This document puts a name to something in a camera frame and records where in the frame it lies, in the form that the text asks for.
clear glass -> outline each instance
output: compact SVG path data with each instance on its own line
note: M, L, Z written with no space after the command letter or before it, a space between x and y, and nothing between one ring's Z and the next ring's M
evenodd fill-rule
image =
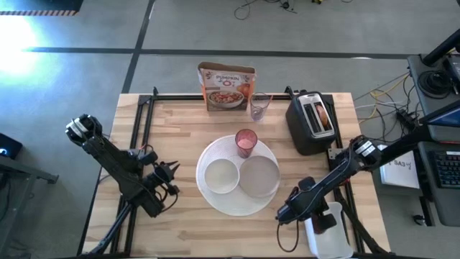
M251 96L251 118L253 121L258 122L264 118L267 111L268 104L272 97L264 93L255 93Z
M240 158L248 158L257 144L257 135L250 129L242 129L235 136Z

desk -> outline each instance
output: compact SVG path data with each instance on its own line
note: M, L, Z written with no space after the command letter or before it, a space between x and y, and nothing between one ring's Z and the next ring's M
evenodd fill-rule
M116 108L110 140L120 149L127 149L139 94L122 94ZM333 94L342 141L348 145L351 138L360 135L357 116L350 93ZM303 224L297 250L284 253L276 240L276 211L283 205L292 188L306 176L319 180L328 172L324 153L302 156L297 153L285 122L290 101L273 101L262 122L252 122L247 112L207 112L203 101L155 101L150 127L149 144L160 160L180 161L175 184L180 188L177 204L157 218L137 211L132 243L132 256L136 257L285 257L311 256ZM139 136L144 125L141 121ZM280 165L282 180L276 196L262 211L248 217L231 217L212 208L196 186L196 163L203 150L214 140L232 135L243 128L257 133L275 154ZM150 173L146 167L144 173ZM351 183L356 210L363 225L373 238L389 250L387 234L372 176L367 172L356 174ZM326 199L333 201L332 194ZM106 234L115 219L119 203L119 190L112 178L97 188L83 252L94 248ZM124 244L125 234L121 234ZM348 223L348 235L353 231ZM285 247L295 242L295 223L282 226L280 239Z

large white plate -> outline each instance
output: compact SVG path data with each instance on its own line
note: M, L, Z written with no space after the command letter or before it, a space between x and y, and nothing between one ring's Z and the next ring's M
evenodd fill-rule
M278 165L275 155L262 142L257 141L251 156L261 155L271 159ZM204 183L204 172L206 167L214 160L225 158L240 168L245 159L240 158L236 152L235 135L221 137L212 142L201 154L196 165L196 184L204 199L218 211L231 216L248 216L265 208L276 195L255 198L244 193L239 185L227 194L215 194L206 187Z

small white bowl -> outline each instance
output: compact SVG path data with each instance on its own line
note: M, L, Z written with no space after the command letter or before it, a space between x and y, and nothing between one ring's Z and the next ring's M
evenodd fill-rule
M204 183L216 194L227 194L233 191L239 182L237 166L227 159L211 162L204 172Z
M239 186L252 197L267 197L280 185L280 169L277 164L265 156L252 156L239 168Z

bowl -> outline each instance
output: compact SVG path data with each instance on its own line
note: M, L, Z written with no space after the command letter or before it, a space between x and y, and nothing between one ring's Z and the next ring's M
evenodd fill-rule
M229 94L236 94L237 96L240 96L240 99L238 101L233 101L231 103L218 103L218 102L215 102L213 100L211 100L211 96L213 94L217 94L217 93L229 93ZM213 91L211 92L209 95L208 95L208 101L215 107L217 108L224 108L224 109L230 109L230 108L234 108L234 107L237 107L238 105L240 105L244 100L244 94L238 92L238 91Z
M227 194L233 191L238 186L238 182L238 168L227 159L214 160L204 172L204 183L216 194Z
M249 196L267 197L280 185L280 169L265 156L252 156L239 168L239 186Z

